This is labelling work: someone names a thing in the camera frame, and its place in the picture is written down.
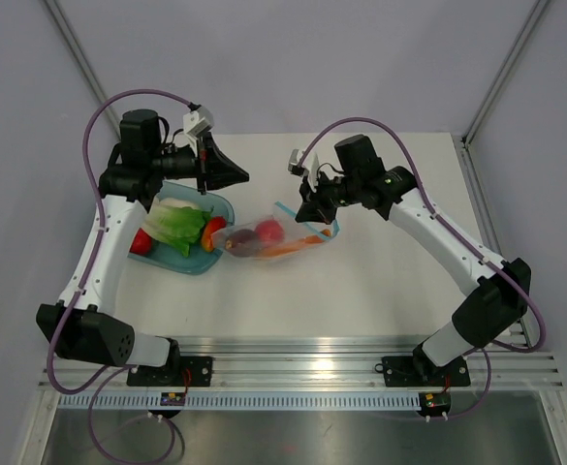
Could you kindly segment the clear zip top bag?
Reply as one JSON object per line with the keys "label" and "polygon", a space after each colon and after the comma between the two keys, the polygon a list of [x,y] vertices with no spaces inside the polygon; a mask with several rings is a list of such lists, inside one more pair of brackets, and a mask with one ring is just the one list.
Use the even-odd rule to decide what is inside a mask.
{"label": "clear zip top bag", "polygon": [[337,221],[330,225],[297,222],[296,211],[278,201],[268,215],[214,232],[211,242],[216,250],[234,258],[268,262],[326,245],[339,232]]}

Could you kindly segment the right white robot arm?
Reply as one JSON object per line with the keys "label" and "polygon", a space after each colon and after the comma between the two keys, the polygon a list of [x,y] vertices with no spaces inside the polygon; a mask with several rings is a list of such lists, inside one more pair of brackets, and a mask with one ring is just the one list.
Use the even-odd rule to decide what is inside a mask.
{"label": "right white robot arm", "polygon": [[328,177],[317,159],[306,164],[304,153],[293,150],[288,170],[300,177],[302,198],[296,220],[331,224],[339,208],[359,204],[408,233],[451,275],[464,301],[411,355],[415,377],[434,384],[457,358],[485,348],[524,315],[530,268],[521,259],[505,261],[450,225],[411,171],[385,168],[368,136],[342,140],[335,153],[341,169]]}

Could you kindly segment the red toy apple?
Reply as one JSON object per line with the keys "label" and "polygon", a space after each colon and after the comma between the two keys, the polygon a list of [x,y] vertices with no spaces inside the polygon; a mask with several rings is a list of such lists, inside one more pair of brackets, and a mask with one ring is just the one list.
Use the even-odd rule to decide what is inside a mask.
{"label": "red toy apple", "polygon": [[255,233],[261,242],[265,244],[277,244],[285,239],[285,231],[281,224],[275,219],[260,222],[255,227]]}

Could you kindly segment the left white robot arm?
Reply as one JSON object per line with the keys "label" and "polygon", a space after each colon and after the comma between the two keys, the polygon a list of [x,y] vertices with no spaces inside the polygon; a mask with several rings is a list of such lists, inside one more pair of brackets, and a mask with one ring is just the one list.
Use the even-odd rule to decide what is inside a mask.
{"label": "left white robot arm", "polygon": [[120,275],[135,235],[167,179],[193,179],[198,191],[248,181],[248,173],[216,145],[211,112],[191,105],[183,117],[188,142],[165,142],[166,120],[151,109],[131,110],[119,123],[120,137],[103,173],[94,179],[94,222],[72,279],[54,304],[39,307],[36,322],[49,342],[47,376],[63,394],[54,361],[60,357],[110,367],[144,370],[162,386],[181,376],[176,340],[136,331],[114,317]]}

